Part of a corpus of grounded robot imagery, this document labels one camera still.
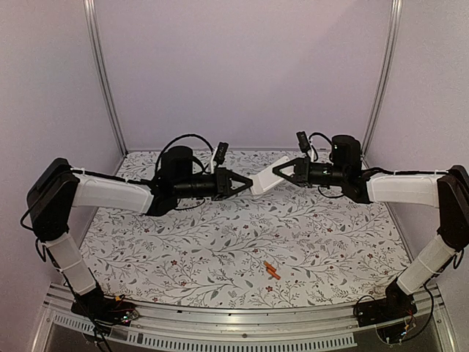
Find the floral tablecloth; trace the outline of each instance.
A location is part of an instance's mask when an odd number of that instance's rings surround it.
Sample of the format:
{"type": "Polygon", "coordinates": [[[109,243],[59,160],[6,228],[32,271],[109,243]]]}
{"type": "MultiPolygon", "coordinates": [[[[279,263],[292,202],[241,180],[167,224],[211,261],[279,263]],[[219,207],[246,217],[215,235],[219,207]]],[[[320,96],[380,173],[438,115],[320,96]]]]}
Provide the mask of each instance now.
{"type": "MultiPolygon", "coordinates": [[[[249,175],[283,155],[300,153],[231,151],[224,166],[249,175]]],[[[157,156],[131,153],[118,175],[151,178],[157,156]]],[[[209,155],[196,156],[205,162],[209,155]]],[[[262,197],[246,191],[158,218],[101,208],[81,252],[108,294],[223,308],[307,307],[380,296],[409,264],[384,205],[327,199],[286,181],[262,197]],[[279,280],[264,261],[277,268],[279,280]]]]}

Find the white wall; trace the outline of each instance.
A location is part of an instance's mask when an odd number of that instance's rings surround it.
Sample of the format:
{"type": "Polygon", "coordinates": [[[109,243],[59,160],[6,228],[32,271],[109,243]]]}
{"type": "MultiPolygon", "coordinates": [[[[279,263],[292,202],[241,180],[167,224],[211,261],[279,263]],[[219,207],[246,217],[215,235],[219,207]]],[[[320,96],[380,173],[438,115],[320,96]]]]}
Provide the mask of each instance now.
{"type": "MultiPolygon", "coordinates": [[[[0,350],[29,348],[51,264],[22,230],[26,193],[55,157],[101,172],[119,162],[82,1],[0,2],[0,350]]],[[[90,211],[69,223],[79,237],[90,211]]]]}
{"type": "MultiPolygon", "coordinates": [[[[386,169],[469,168],[469,2],[404,1],[391,79],[369,151],[386,169]]],[[[435,235],[438,211],[395,206],[412,252],[435,235]]],[[[461,351],[469,351],[469,259],[437,280],[461,351]]]]}
{"type": "Polygon", "coordinates": [[[364,135],[389,0],[102,0],[96,8],[131,150],[187,132],[274,148],[297,147],[301,130],[364,135]]]}

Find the black cable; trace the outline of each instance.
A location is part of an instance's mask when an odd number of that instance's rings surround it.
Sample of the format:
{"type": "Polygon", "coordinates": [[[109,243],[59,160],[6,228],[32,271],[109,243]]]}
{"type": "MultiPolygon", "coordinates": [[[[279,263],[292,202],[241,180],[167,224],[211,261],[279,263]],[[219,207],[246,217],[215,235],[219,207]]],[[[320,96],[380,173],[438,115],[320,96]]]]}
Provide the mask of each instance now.
{"type": "Polygon", "coordinates": [[[332,147],[332,141],[329,139],[329,137],[327,137],[325,134],[323,133],[320,133],[320,132],[314,132],[314,133],[311,133],[308,137],[308,139],[311,139],[312,137],[314,136],[319,136],[319,137],[322,137],[323,139],[325,139],[329,144],[330,146],[332,147]]]}
{"type": "Polygon", "coordinates": [[[45,263],[47,260],[47,257],[45,256],[45,248],[43,246],[43,252],[41,253],[39,250],[39,238],[36,238],[36,252],[37,255],[39,255],[39,258],[41,258],[41,260],[45,263]]]}
{"type": "MultiPolygon", "coordinates": [[[[106,340],[106,338],[104,337],[104,333],[103,333],[103,331],[100,329],[99,324],[96,323],[96,320],[91,317],[91,315],[88,313],[88,310],[85,309],[85,307],[83,307],[83,304],[81,304],[80,299],[78,298],[77,293],[73,290],[72,285],[70,284],[70,281],[68,281],[67,276],[66,276],[64,273],[62,273],[62,275],[64,276],[65,282],[67,283],[67,286],[68,286],[68,288],[70,289],[70,292],[72,293],[73,298],[74,298],[75,301],[78,303],[78,305],[80,306],[81,310],[85,313],[85,315],[86,315],[86,317],[89,319],[89,321],[91,321],[92,324],[95,326],[95,339],[97,338],[97,333],[96,333],[96,331],[97,331],[97,332],[99,333],[99,335],[101,336],[101,339],[103,339],[104,345],[105,345],[106,348],[108,349],[108,352],[112,352],[111,346],[109,345],[108,340],[106,340]]],[[[101,346],[100,346],[99,344],[100,344],[100,343],[98,342],[98,343],[96,343],[95,345],[100,349],[101,352],[105,352],[105,351],[101,348],[101,346]]]]}
{"type": "Polygon", "coordinates": [[[25,225],[24,224],[24,220],[26,219],[26,217],[29,215],[29,213],[31,213],[31,209],[34,208],[34,206],[37,204],[37,202],[39,201],[39,199],[36,200],[36,202],[34,202],[32,204],[32,206],[30,208],[28,208],[28,210],[23,214],[23,216],[21,217],[20,219],[20,225],[22,228],[24,229],[27,229],[29,231],[32,231],[34,232],[34,229],[32,227],[29,227],[28,225],[25,225]]]}
{"type": "MultiPolygon", "coordinates": [[[[71,172],[73,174],[82,174],[83,173],[81,170],[77,170],[77,169],[71,170],[71,172]]],[[[123,177],[112,176],[112,175],[107,175],[107,174],[101,174],[99,172],[94,172],[94,171],[85,170],[84,174],[86,176],[95,176],[95,177],[99,177],[99,178],[105,178],[107,180],[114,180],[114,181],[132,183],[133,185],[143,185],[144,184],[141,180],[127,180],[123,177]]]]}
{"type": "Polygon", "coordinates": [[[430,315],[428,316],[428,319],[426,320],[426,323],[424,324],[424,326],[422,327],[422,329],[420,329],[420,331],[414,335],[412,335],[411,337],[409,337],[408,339],[404,338],[402,340],[402,342],[407,342],[407,341],[411,341],[413,339],[415,339],[418,335],[420,335],[424,330],[425,328],[428,326],[428,324],[430,324],[430,321],[432,320],[433,318],[433,309],[435,308],[435,299],[433,298],[433,295],[432,293],[430,292],[430,290],[428,289],[428,287],[426,286],[426,284],[428,283],[428,281],[430,281],[430,279],[428,279],[425,283],[424,283],[424,289],[425,291],[430,295],[430,299],[432,300],[432,308],[430,309],[430,315]]]}
{"type": "Polygon", "coordinates": [[[355,303],[355,306],[353,306],[353,316],[354,316],[354,317],[357,317],[357,308],[358,308],[358,304],[361,302],[362,299],[367,298],[367,297],[370,297],[373,301],[376,301],[376,299],[374,299],[374,297],[371,296],[371,295],[361,296],[361,297],[358,299],[357,303],[355,303]]]}
{"type": "Polygon", "coordinates": [[[200,207],[204,203],[205,203],[205,198],[198,205],[194,205],[193,207],[187,207],[187,208],[175,208],[175,210],[177,210],[177,211],[191,210],[191,209],[195,209],[195,208],[200,207]]]}
{"type": "Polygon", "coordinates": [[[377,174],[381,172],[386,175],[447,175],[447,171],[389,171],[381,167],[372,167],[371,169],[363,170],[363,173],[371,172],[377,174]]]}
{"type": "Polygon", "coordinates": [[[330,146],[332,147],[332,141],[323,133],[320,133],[320,132],[314,132],[314,133],[311,133],[308,137],[308,140],[309,140],[309,144],[311,145],[311,148],[313,149],[314,151],[314,158],[313,158],[313,162],[316,162],[318,161],[318,159],[320,158],[319,157],[319,154],[316,150],[316,148],[314,147],[313,145],[313,142],[311,140],[311,138],[313,138],[314,136],[319,136],[319,137],[322,137],[323,139],[325,139],[329,144],[330,146]]]}
{"type": "Polygon", "coordinates": [[[325,194],[323,194],[323,192],[321,191],[321,186],[317,186],[317,190],[318,192],[324,197],[324,198],[329,198],[329,199],[338,199],[338,198],[342,198],[344,195],[343,194],[340,194],[338,196],[326,196],[325,194]]]}
{"type": "Polygon", "coordinates": [[[201,169],[200,172],[197,172],[194,175],[201,175],[201,174],[207,173],[208,164],[204,166],[204,164],[198,158],[196,158],[195,156],[193,156],[191,160],[192,160],[193,163],[198,165],[201,169]]]}
{"type": "Polygon", "coordinates": [[[464,257],[464,249],[461,249],[460,253],[461,254],[459,256],[456,256],[456,255],[454,256],[454,259],[453,259],[453,268],[454,268],[454,270],[458,269],[459,264],[461,264],[462,257],[464,257]]]}
{"type": "Polygon", "coordinates": [[[160,154],[158,155],[158,158],[156,159],[156,165],[155,165],[155,173],[158,171],[158,169],[160,168],[160,162],[161,162],[161,157],[163,156],[163,154],[168,150],[168,148],[170,146],[172,146],[175,142],[179,141],[180,139],[184,139],[184,138],[190,138],[190,137],[193,137],[193,138],[197,138],[197,139],[200,139],[201,141],[203,141],[207,146],[208,146],[208,149],[210,149],[210,152],[213,153],[213,147],[212,145],[210,144],[209,141],[207,141],[204,137],[200,136],[199,134],[194,134],[194,133],[187,133],[187,134],[183,134],[179,137],[176,137],[175,139],[173,139],[172,141],[170,141],[164,148],[163,150],[161,150],[160,154]]]}

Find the small orange block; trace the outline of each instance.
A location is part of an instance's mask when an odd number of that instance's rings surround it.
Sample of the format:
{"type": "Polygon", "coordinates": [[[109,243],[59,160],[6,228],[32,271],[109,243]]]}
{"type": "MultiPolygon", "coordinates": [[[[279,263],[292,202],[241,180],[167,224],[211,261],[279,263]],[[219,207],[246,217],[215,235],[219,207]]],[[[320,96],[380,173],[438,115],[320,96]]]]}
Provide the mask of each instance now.
{"type": "Polygon", "coordinates": [[[277,271],[277,269],[275,269],[271,264],[269,264],[267,262],[264,262],[264,265],[267,269],[270,269],[274,273],[277,271]]]}
{"type": "Polygon", "coordinates": [[[277,280],[280,279],[280,276],[277,275],[277,274],[275,273],[275,271],[271,271],[269,268],[267,268],[267,272],[268,272],[270,275],[272,275],[273,277],[275,277],[277,280]]]}

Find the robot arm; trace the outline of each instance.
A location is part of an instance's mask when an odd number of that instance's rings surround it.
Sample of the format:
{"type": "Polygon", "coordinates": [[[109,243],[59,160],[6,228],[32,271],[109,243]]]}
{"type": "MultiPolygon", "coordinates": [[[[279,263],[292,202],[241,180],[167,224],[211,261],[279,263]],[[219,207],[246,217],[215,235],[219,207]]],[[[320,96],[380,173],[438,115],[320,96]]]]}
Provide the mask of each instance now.
{"type": "Polygon", "coordinates": [[[72,311],[107,324],[124,323],[138,314],[130,302],[106,298],[81,253],[68,233],[72,207],[117,208],[162,216],[177,207],[179,199],[211,197],[226,199],[252,186],[252,180],[218,167],[224,161],[227,144],[213,156],[217,167],[211,173],[193,173],[193,163],[202,163],[188,147],[173,147],[161,158],[161,168],[152,180],[120,177],[72,168],[67,160],[56,159],[34,184],[27,196],[32,228],[57,270],[64,274],[74,293],[72,311]],[[235,188],[232,181],[241,183],[235,188]]]}
{"type": "Polygon", "coordinates": [[[343,195],[357,203],[401,202],[440,209],[437,235],[390,283],[386,297],[359,303],[355,310],[360,326],[403,318],[409,311],[416,313],[412,294],[469,244],[469,176],[464,167],[453,166],[444,172],[362,170],[360,143],[351,136],[332,138],[332,164],[315,163],[309,157],[305,133],[297,136],[306,156],[273,167],[275,175],[302,187],[339,186],[343,195]]]}

